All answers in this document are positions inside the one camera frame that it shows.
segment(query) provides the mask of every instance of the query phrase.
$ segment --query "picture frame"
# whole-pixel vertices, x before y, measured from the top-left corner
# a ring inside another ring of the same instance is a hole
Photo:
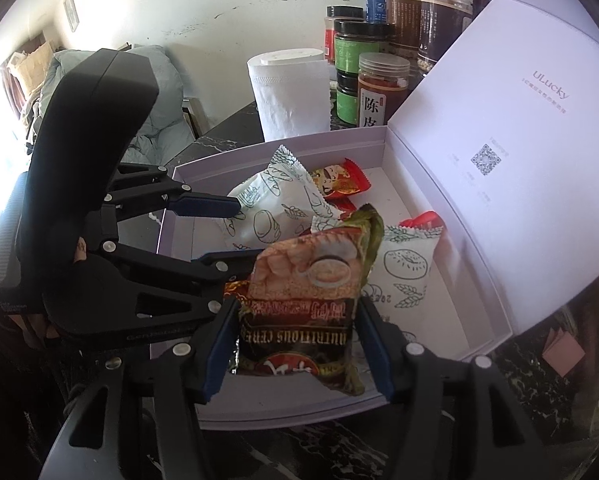
[[[68,24],[70,25],[71,32],[75,32],[80,24],[80,18],[78,17],[78,12],[75,8],[75,1],[64,0],[64,11],[66,12],[66,17]]]

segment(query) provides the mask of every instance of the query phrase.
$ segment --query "blue label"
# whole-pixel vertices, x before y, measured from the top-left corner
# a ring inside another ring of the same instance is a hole
[[[366,21],[386,23],[386,0],[366,0]]]

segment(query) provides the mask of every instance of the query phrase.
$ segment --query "qr code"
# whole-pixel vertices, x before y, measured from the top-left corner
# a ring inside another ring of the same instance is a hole
[[[497,156],[497,153],[491,150],[488,144],[484,145],[484,148],[479,150],[470,161],[477,166],[478,170],[481,171],[482,175],[487,175],[493,168],[497,166],[502,159]]]

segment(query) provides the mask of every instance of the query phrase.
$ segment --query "black marble table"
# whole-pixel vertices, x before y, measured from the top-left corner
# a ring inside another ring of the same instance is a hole
[[[333,117],[331,129],[350,125]],[[255,103],[251,103],[192,143],[168,164],[262,142]],[[120,223],[120,240],[155,251],[162,212]],[[574,332],[586,357],[566,377],[542,359],[551,328]],[[599,394],[599,279],[566,308],[526,333],[512,338],[491,357],[505,375],[535,430],[547,446],[552,478],[566,479],[584,470],[599,449],[599,431],[591,431]],[[379,479],[395,444],[402,409],[383,406],[340,420],[283,430],[204,431],[218,479],[308,480]],[[442,417],[442,433],[451,441],[452,416]],[[446,478],[449,449],[441,450],[438,478]]]

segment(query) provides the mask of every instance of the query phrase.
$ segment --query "open box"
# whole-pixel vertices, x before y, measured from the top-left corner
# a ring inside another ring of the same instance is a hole
[[[279,144],[196,160],[175,178],[226,194]],[[440,355],[492,350],[599,275],[599,30],[577,0],[493,0],[388,126],[284,144],[308,170],[354,160],[372,181],[354,202],[373,203],[387,224],[428,209],[444,220],[425,301],[456,322],[422,341]],[[165,213],[159,253],[188,260],[224,249],[214,221]],[[218,430],[336,418],[384,403],[363,380],[366,393],[346,397],[304,374],[227,374],[198,416]]]

